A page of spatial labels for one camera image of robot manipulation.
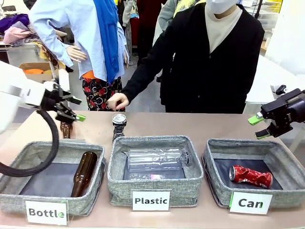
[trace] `black cable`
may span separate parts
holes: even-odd
[[[10,177],[33,176],[33,175],[45,170],[56,157],[56,154],[58,152],[58,147],[59,147],[59,137],[58,137],[57,126],[56,126],[54,120],[51,118],[51,116],[46,111],[39,110],[39,111],[37,111],[37,113],[40,114],[43,117],[43,119],[48,123],[48,125],[51,129],[51,132],[52,132],[52,147],[51,147],[50,153],[47,156],[46,160],[34,168],[26,168],[26,169],[12,168],[12,167],[9,167],[0,162],[0,173],[10,176]]]

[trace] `label sign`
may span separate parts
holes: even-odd
[[[134,191],[132,192],[132,209],[134,211],[168,211],[170,191]]]
[[[234,192],[231,196],[230,212],[265,215],[271,199],[272,195]]]
[[[67,225],[66,203],[25,201],[29,223]]]

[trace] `hand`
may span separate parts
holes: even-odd
[[[87,55],[80,51],[81,49],[77,46],[70,45],[66,48],[66,51],[71,60],[81,63],[87,59]]]
[[[125,63],[125,69],[128,68],[128,58],[127,58],[127,53],[124,51],[124,63]]]
[[[108,99],[108,106],[113,110],[120,110],[123,107],[129,105],[127,96],[123,93],[115,93],[110,99]]]

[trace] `red can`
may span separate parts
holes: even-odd
[[[230,180],[236,183],[248,182],[256,186],[269,188],[273,182],[271,173],[260,173],[242,166],[232,166],[229,172]]]

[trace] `cardboard box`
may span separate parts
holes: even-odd
[[[23,70],[28,69],[41,69],[43,71],[50,70],[49,62],[38,62],[38,63],[22,63],[19,65],[19,68]],[[25,74],[28,79],[34,80],[36,82],[42,83],[43,81],[51,81],[52,74]]]

